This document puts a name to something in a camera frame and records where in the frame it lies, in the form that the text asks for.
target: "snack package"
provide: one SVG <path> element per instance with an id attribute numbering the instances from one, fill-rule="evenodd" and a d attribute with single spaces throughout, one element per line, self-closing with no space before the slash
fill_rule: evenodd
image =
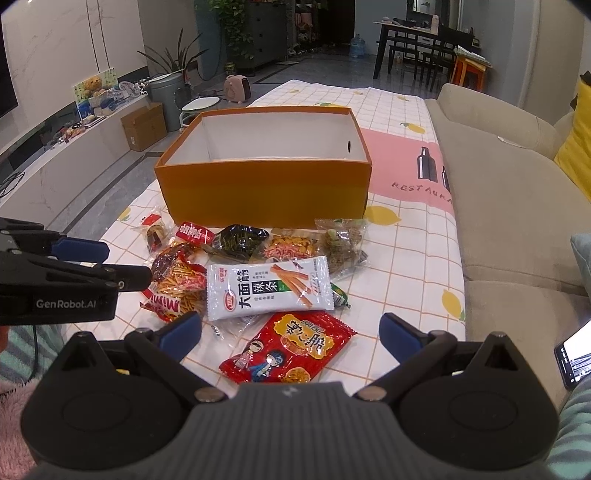
<path id="1" fill-rule="evenodd" d="M 366 265 L 368 256 L 361 250 L 366 220 L 315 221 L 316 228 L 321 233 L 320 247 L 328 259 L 330 278 L 346 278 L 353 274 L 355 267 Z"/>
<path id="2" fill-rule="evenodd" d="M 333 310 L 326 257 L 207 267 L 209 320 L 286 310 Z"/>
<path id="3" fill-rule="evenodd" d="M 335 302 L 335 309 L 341 308 L 341 307 L 347 307 L 348 309 L 351 308 L 351 305 L 349 305 L 349 297 L 347 296 L 347 294 L 341 290 L 339 287 L 337 287 L 334 283 L 330 284 L 330 288 L 333 291 L 333 300 Z"/>
<path id="4" fill-rule="evenodd" d="M 213 241 L 214 233 L 205 227 L 191 222 L 184 222 L 176 234 L 169 239 L 168 246 L 164 248 L 156 257 L 148 260 L 152 270 L 152 279 L 162 281 L 167 275 L 168 269 L 178 257 L 183 257 L 191 263 L 192 256 L 204 244 L 210 244 Z"/>
<path id="5" fill-rule="evenodd" d="M 307 230 L 274 228 L 253 253 L 249 263 L 287 262 L 323 255 L 320 234 Z"/>
<path id="6" fill-rule="evenodd" d="M 174 224 L 164 218 L 162 209 L 156 207 L 142 218 L 139 226 L 133 229 L 139 230 L 144 235 L 148 252 L 154 254 L 166 247 L 166 239 L 173 227 Z"/>
<path id="7" fill-rule="evenodd" d="M 312 380 L 356 332 L 325 312 L 276 313 L 220 370 L 236 383 Z"/>
<path id="8" fill-rule="evenodd" d="M 139 306 L 155 312 L 165 322 L 172 322 L 192 310 L 201 316 L 206 311 L 206 269 L 189 264 L 182 255 L 172 262 L 166 276 L 144 290 L 148 299 Z"/>
<path id="9" fill-rule="evenodd" d="M 267 238 L 266 230 L 236 223 L 217 233 L 211 245 L 204 245 L 203 249 L 209 254 L 246 262 Z"/>

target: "clear plastic bag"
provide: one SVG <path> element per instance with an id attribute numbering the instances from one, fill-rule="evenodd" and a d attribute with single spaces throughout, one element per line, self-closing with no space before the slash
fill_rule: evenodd
<path id="1" fill-rule="evenodd" d="M 323 255 L 320 234 L 301 229 L 274 228 L 252 254 L 249 263 L 287 262 Z"/>
<path id="2" fill-rule="evenodd" d="M 332 281 L 350 277 L 355 268 L 369 265 L 367 254 L 361 250 L 367 228 L 365 219 L 316 219 L 315 222 Z"/>

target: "toy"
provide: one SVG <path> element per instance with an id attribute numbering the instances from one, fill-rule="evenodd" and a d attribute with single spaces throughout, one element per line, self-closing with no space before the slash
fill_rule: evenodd
<path id="1" fill-rule="evenodd" d="M 103 80 L 98 75 L 90 77 L 82 83 L 84 86 L 84 98 L 90 98 L 102 93 L 101 90 L 103 88 Z"/>

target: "sofa cushion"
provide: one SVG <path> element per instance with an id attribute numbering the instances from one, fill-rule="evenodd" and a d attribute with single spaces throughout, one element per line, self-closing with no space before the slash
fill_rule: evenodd
<path id="1" fill-rule="evenodd" d="M 570 237 L 591 205 L 556 164 L 449 121 L 427 101 L 452 192 L 464 275 L 585 295 Z"/>
<path id="2" fill-rule="evenodd" d="M 569 393 L 554 347 L 591 317 L 589 299 L 509 282 L 467 281 L 466 311 L 466 339 L 482 341 L 490 332 L 505 332 L 561 408 Z"/>
<path id="3" fill-rule="evenodd" d="M 562 145 L 548 122 L 484 93 L 447 83 L 437 101 L 452 122 L 499 135 L 547 158 L 554 158 Z"/>
<path id="4" fill-rule="evenodd" d="M 554 161 L 591 200 L 591 86 L 582 81 L 579 81 L 573 128 Z"/>

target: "chip bag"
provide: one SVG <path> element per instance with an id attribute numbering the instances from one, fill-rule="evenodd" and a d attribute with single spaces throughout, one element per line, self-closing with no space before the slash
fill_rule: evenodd
<path id="1" fill-rule="evenodd" d="M 271 230 L 269 238 L 264 240 L 252 254 L 249 263 L 287 262 L 323 255 L 319 244 L 320 234 L 301 229 Z"/>
<path id="2" fill-rule="evenodd" d="M 201 265 L 190 264 L 179 255 L 167 275 L 144 290 L 148 300 L 139 306 L 156 313 L 165 322 L 191 311 L 203 316 L 207 307 L 206 272 Z"/>
<path id="3" fill-rule="evenodd" d="M 325 312 L 276 313 L 220 370 L 236 383 L 311 381 L 356 332 Z"/>

